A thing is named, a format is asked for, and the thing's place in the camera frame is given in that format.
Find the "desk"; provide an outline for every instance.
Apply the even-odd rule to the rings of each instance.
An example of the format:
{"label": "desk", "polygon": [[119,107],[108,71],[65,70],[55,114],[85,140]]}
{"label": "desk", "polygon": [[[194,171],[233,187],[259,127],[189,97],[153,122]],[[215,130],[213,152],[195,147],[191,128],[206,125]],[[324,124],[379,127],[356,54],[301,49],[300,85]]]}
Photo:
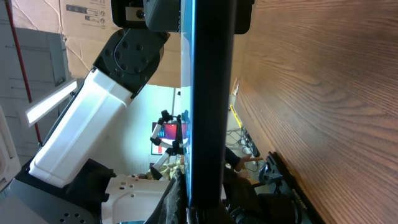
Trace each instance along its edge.
{"label": "desk", "polygon": [[236,111],[327,223],[398,222],[398,1],[259,0]]}

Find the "black bracket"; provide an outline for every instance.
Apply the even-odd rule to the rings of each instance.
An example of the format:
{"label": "black bracket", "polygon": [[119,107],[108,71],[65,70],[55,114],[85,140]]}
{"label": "black bracket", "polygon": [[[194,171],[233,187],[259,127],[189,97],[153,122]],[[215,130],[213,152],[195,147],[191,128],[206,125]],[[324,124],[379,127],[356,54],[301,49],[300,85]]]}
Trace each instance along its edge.
{"label": "black bracket", "polygon": [[[180,4],[179,0],[111,0],[112,20],[123,28],[179,32]],[[235,34],[249,30],[253,4],[254,0],[237,0]]]}
{"label": "black bracket", "polygon": [[94,67],[132,93],[134,98],[155,73],[166,32],[121,29],[109,38]]}
{"label": "black bracket", "polygon": [[292,198],[294,204],[300,207],[312,223],[324,223],[278,153],[268,153],[266,164],[259,171],[259,181],[267,185],[275,184],[274,194]]}

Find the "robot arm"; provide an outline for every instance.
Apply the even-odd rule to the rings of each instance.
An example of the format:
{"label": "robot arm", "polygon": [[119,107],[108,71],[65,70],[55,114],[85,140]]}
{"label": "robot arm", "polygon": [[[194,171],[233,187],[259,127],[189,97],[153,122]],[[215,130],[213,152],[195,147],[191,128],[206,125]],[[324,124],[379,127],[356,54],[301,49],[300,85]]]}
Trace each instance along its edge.
{"label": "robot arm", "polygon": [[29,174],[56,187],[69,184],[154,74],[168,38],[166,32],[147,29],[115,32],[64,117],[33,158]]}

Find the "black bolt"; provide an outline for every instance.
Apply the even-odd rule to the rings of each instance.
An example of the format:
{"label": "black bolt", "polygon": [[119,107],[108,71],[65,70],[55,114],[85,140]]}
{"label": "black bolt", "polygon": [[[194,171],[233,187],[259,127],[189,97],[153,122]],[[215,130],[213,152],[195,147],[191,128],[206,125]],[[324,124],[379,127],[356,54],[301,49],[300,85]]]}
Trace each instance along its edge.
{"label": "black bolt", "polygon": [[145,17],[145,13],[144,11],[142,11],[141,9],[137,10],[136,12],[136,16],[138,17],[138,19],[143,19]]}

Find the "screen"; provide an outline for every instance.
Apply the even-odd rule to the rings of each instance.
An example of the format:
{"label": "screen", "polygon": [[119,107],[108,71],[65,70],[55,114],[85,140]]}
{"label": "screen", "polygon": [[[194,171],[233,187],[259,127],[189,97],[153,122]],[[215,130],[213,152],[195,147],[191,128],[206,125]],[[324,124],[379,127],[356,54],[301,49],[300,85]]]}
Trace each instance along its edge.
{"label": "screen", "polygon": [[182,122],[188,206],[218,206],[236,0],[181,0]]}
{"label": "screen", "polygon": [[[193,28],[194,22],[192,13],[193,1],[181,0],[181,109],[182,123],[185,125],[185,129],[188,132],[192,132],[192,82],[191,77],[193,75]],[[191,136],[184,136],[183,139],[187,141],[184,147],[184,163],[185,163],[185,180],[187,183],[187,196],[188,203],[192,201],[192,194],[190,189],[192,188],[191,181],[191,162],[190,156],[192,151],[192,138]]]}

